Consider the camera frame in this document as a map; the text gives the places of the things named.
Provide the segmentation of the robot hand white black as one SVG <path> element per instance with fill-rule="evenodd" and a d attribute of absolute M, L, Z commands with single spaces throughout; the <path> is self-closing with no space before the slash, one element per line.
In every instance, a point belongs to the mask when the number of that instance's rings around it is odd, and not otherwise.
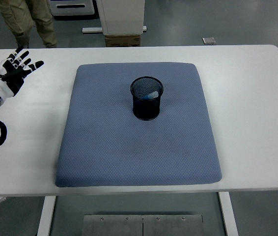
<path fill-rule="evenodd" d="M 24 84 L 25 78 L 44 65 L 39 60 L 31 62 L 29 51 L 17 48 L 0 62 L 0 97 L 6 99 L 15 96 Z"/>

